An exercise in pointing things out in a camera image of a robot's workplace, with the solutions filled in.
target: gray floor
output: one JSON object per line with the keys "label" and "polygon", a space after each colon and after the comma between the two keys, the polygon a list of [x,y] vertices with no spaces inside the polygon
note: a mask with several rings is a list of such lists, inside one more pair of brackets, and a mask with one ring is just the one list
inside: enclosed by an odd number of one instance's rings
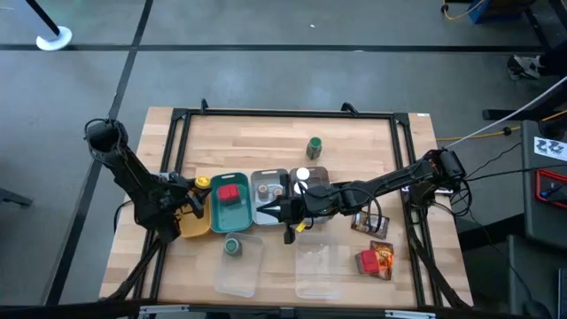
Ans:
{"label": "gray floor", "polygon": [[[74,31],[74,43],[129,44],[144,0],[40,4]],[[476,26],[468,18],[442,19],[439,7],[437,0],[155,0],[142,44],[538,44],[524,17]],[[451,5],[451,12],[464,8]],[[552,43],[564,38],[544,0],[534,11]],[[0,44],[34,43],[33,33],[13,13],[10,2],[0,0],[0,30],[7,31],[0,34]],[[127,54],[0,51],[0,187],[35,200],[25,210],[1,205],[1,304],[43,302],[90,162],[82,126],[108,113]],[[486,124],[482,109],[518,108],[556,80],[512,82],[506,58],[494,53],[139,52],[118,118],[133,148],[148,107],[194,107],[202,97],[211,107],[336,110],[349,101],[361,111],[430,113],[437,136],[462,136]],[[469,141],[456,150],[472,169],[518,141],[518,135]],[[520,167],[519,149],[508,159],[485,172]],[[471,185],[479,222],[522,212],[520,178]],[[113,240],[113,212],[122,199],[103,170],[62,302],[97,299]],[[457,223],[460,230],[476,227],[466,219]]]}

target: yellow clip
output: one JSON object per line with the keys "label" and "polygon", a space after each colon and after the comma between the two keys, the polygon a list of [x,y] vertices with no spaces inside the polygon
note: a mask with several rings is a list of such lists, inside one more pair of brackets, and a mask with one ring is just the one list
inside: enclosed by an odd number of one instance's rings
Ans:
{"label": "yellow clip", "polygon": [[305,229],[306,226],[307,226],[307,225],[305,224],[305,222],[300,222],[299,225],[298,225],[298,227],[295,228],[295,230],[296,230],[297,232],[301,232],[301,231],[303,231],[303,230]]}

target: red box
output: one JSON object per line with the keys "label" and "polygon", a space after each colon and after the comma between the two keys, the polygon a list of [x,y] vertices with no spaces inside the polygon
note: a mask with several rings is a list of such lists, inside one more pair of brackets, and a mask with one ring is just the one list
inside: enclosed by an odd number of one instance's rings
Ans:
{"label": "red box", "polygon": [[240,200],[238,187],[236,184],[229,184],[219,188],[219,200],[222,204],[232,204]]}
{"label": "red box", "polygon": [[373,250],[365,250],[356,254],[356,264],[359,272],[362,274],[376,273],[380,270],[380,264],[376,252]]}

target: snack bag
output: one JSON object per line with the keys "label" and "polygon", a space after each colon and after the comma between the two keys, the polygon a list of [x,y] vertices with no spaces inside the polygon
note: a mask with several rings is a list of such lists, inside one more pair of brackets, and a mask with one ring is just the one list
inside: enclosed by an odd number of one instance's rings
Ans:
{"label": "snack bag", "polygon": [[391,280],[393,270],[393,245],[371,240],[370,249],[376,252],[379,267],[377,272],[371,273],[370,275],[384,280]]}

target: yellow lid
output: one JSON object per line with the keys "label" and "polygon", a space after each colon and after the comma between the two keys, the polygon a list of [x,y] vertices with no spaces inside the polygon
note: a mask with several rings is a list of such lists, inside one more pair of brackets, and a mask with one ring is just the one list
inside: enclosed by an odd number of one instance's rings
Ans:
{"label": "yellow lid", "polygon": [[199,187],[201,190],[209,188],[211,186],[211,180],[206,176],[197,176],[195,179],[195,185]]}

